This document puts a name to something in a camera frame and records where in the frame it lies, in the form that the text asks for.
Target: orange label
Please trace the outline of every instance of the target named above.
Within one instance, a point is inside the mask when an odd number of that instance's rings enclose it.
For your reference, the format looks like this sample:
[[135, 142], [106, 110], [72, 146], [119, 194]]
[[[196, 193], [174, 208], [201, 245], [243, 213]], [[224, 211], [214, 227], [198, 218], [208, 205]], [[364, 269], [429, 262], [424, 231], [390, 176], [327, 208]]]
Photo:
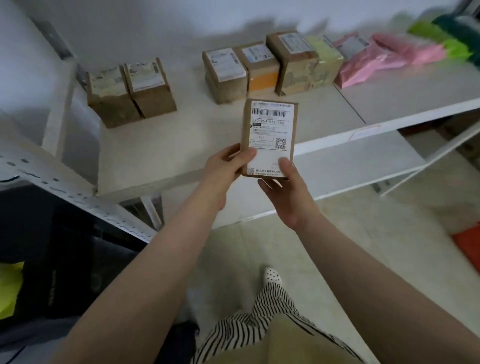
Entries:
[[250, 79], [249, 91], [265, 90], [269, 87], [275, 87], [278, 80], [278, 72], [262, 74]]

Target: pink plastic bag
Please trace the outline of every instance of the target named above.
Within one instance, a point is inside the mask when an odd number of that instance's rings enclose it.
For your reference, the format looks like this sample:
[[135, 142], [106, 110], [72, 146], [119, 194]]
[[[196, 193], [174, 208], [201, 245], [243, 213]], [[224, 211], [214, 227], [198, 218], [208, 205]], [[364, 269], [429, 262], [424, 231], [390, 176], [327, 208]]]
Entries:
[[399, 54], [380, 47], [373, 40], [366, 40], [357, 32], [347, 34], [333, 42], [333, 45], [345, 59], [336, 79], [341, 88], [365, 82], [376, 70], [399, 68], [407, 64]]
[[442, 44], [410, 34], [375, 33], [372, 39], [401, 55], [409, 64], [427, 64], [446, 58]]

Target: orange bag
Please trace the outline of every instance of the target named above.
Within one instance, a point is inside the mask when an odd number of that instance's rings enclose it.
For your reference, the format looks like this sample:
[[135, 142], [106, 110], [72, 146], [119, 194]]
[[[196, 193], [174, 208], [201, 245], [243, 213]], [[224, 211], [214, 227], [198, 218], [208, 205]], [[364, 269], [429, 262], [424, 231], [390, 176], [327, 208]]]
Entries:
[[480, 221], [477, 226], [452, 235], [453, 241], [480, 273]]

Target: shoe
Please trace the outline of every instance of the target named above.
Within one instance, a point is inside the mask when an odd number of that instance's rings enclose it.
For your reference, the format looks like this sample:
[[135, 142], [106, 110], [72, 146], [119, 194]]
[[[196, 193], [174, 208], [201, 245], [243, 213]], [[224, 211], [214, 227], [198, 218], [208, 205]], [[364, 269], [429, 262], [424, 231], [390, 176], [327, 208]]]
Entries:
[[264, 270], [264, 287], [267, 285], [267, 283], [276, 283], [280, 286], [283, 286], [283, 281], [278, 272], [270, 267], [267, 267]]

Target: striped pants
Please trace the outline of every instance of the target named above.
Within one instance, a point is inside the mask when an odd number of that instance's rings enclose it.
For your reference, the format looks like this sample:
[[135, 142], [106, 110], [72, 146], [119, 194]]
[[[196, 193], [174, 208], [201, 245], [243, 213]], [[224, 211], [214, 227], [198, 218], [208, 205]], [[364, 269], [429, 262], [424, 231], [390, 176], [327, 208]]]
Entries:
[[363, 361], [342, 340], [317, 329], [310, 320], [301, 316], [287, 291], [279, 284], [270, 282], [255, 299], [251, 314], [237, 313], [219, 321], [208, 335], [205, 343], [195, 353], [192, 364], [203, 363], [225, 350], [259, 342], [267, 332], [270, 321], [277, 314], [285, 314], [307, 333], [320, 334]]

